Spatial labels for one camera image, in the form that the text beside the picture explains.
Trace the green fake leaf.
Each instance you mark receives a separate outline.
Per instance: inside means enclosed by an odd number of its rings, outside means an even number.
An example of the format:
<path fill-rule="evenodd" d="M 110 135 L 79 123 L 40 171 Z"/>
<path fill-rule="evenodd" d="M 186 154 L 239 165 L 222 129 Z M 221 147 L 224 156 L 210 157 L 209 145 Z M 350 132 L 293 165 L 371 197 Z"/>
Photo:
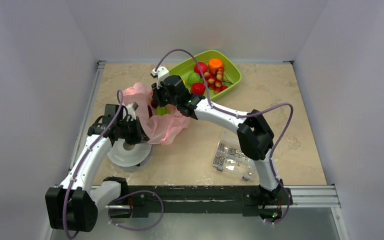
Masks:
<path fill-rule="evenodd" d="M 156 108 L 156 113 L 158 116 L 164 116 L 164 115 L 170 114 L 171 111 L 167 106 L 158 106 Z"/>

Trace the red fake pomegranate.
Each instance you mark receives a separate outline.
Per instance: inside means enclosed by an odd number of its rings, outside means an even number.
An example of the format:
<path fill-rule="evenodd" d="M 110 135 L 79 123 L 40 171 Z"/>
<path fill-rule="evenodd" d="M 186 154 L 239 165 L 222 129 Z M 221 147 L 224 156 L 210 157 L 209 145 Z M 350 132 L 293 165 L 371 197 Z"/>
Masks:
<path fill-rule="evenodd" d="M 206 92 L 206 87 L 202 82 L 196 82 L 191 85 L 190 92 L 192 94 L 204 95 Z"/>

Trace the pink plastic bag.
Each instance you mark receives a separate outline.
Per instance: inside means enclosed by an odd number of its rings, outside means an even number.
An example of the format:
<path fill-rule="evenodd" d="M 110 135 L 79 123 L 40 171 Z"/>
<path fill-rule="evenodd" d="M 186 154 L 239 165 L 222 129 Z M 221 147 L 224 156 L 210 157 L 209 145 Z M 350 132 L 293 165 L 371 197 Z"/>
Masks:
<path fill-rule="evenodd" d="M 149 86 L 137 82 L 133 86 L 122 91 L 123 104 L 136 102 L 138 108 L 135 111 L 145 134 L 149 137 L 150 145 L 167 146 L 174 142 L 175 137 L 190 124 L 190 119 L 183 116 L 174 106 L 168 105 L 168 113 L 157 114 L 157 110 L 151 106 L 152 90 Z"/>

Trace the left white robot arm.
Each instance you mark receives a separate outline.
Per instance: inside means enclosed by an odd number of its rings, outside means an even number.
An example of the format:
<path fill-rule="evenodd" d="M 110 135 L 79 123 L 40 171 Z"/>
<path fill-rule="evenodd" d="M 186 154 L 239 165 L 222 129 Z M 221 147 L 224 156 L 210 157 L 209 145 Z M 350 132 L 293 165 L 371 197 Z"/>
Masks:
<path fill-rule="evenodd" d="M 128 105 L 107 104 L 104 114 L 88 128 L 80 157 L 66 178 L 45 194 L 50 227 L 56 230 L 90 232 L 99 212 L 111 201 L 118 205 L 129 199 L 127 181 L 107 177 L 96 189 L 94 178 L 105 156 L 114 144 L 124 140 L 129 145 L 149 140 L 135 111 L 136 102 Z"/>

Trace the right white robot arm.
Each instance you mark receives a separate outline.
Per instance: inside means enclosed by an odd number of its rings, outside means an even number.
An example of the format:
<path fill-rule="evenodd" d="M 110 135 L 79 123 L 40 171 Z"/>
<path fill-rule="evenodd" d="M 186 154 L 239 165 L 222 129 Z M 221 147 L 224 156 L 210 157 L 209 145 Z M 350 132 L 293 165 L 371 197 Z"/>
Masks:
<path fill-rule="evenodd" d="M 203 95 L 191 93 L 178 75 L 153 73 L 152 77 L 156 79 L 151 86 L 154 105 L 173 105 L 185 117 L 211 122 L 236 134 L 241 152 L 254 161 L 262 200 L 272 204 L 280 198 L 281 180 L 271 159 L 274 133 L 261 113 L 209 103 Z"/>

